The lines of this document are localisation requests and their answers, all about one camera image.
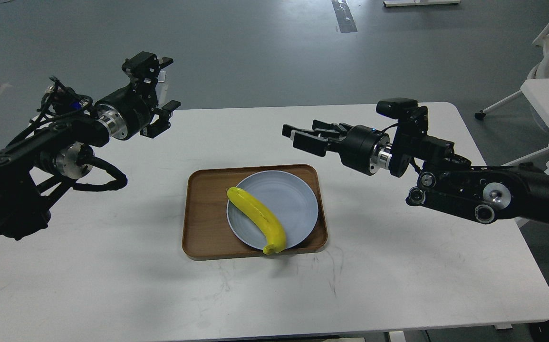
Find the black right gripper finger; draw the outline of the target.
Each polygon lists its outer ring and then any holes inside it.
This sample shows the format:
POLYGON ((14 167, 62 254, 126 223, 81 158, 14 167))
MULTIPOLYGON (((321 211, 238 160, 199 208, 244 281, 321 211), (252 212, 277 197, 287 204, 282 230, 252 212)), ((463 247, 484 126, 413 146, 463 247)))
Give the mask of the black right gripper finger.
POLYGON ((281 134, 292 140, 296 149, 324 157, 328 151, 338 152, 343 138, 324 138, 312 129, 300 129, 291 125, 283 125, 281 134))
POLYGON ((312 123, 312 130, 324 138, 343 138, 352 128, 347 123, 324 123, 318 120, 312 123))

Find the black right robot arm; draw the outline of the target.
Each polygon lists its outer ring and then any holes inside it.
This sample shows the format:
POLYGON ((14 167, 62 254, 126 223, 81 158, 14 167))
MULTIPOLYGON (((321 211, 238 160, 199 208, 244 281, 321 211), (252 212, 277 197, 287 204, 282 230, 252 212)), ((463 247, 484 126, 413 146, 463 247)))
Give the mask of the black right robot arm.
POLYGON ((366 175, 385 169, 401 177, 411 165, 418 177, 405 199, 410 206, 481 224, 516 217, 549 224, 548 174, 531 163, 472 165, 453 142, 428 135, 428 108, 417 100, 381 100, 376 112, 396 120, 393 139, 385 130, 318 120, 311 129, 283 125, 281 133, 296 149, 320 157, 338 153, 343 165, 366 175))

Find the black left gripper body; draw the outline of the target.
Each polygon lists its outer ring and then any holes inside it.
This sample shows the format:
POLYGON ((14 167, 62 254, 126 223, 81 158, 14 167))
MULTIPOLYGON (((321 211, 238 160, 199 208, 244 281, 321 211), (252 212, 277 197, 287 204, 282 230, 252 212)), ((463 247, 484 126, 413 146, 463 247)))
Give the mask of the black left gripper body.
POLYGON ((154 117, 155 84, 142 84, 138 88, 128 84, 96 102, 100 113, 115 111, 116 128, 111 136, 120 140, 130 139, 146 127, 154 117))

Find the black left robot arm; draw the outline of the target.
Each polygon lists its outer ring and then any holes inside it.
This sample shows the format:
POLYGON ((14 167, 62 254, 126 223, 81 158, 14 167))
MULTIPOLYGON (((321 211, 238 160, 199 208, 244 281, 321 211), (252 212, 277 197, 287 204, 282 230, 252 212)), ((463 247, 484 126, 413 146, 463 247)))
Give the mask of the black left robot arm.
POLYGON ((129 84, 94 101, 52 77, 38 116, 0 150, 0 236, 20 240, 48 227, 50 209, 70 189, 116 191, 128 183, 116 166, 95 156, 111 138, 155 138, 181 105, 159 105, 156 88, 170 57, 140 52, 126 59, 129 84))

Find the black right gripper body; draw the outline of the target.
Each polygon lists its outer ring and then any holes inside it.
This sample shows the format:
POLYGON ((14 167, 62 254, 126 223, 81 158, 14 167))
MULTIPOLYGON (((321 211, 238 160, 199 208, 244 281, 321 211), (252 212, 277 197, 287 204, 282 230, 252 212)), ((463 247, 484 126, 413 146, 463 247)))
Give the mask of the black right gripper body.
POLYGON ((383 131, 363 125, 338 125, 337 132, 327 139, 327 149, 338 153, 348 168, 369 176, 379 169, 389 169, 392 144, 383 131))

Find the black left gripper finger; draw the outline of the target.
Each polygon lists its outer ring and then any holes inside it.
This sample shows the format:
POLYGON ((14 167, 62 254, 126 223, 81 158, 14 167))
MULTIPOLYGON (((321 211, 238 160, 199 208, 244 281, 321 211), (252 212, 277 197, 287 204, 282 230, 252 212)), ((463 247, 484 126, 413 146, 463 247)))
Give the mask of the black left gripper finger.
POLYGON ((131 88, 155 87, 161 70, 172 63, 170 57, 158 58, 156 54, 140 52, 124 61, 122 71, 129 77, 131 88))
POLYGON ((177 100, 170 100, 170 102, 164 104, 162 108, 153 108, 153 113, 157 115, 157 120, 154 123, 149 123, 144 128, 140 130, 140 135, 147 138, 155 138, 161 133, 165 132, 170 128, 171 123, 170 119, 174 110, 181 106, 181 102, 177 100))

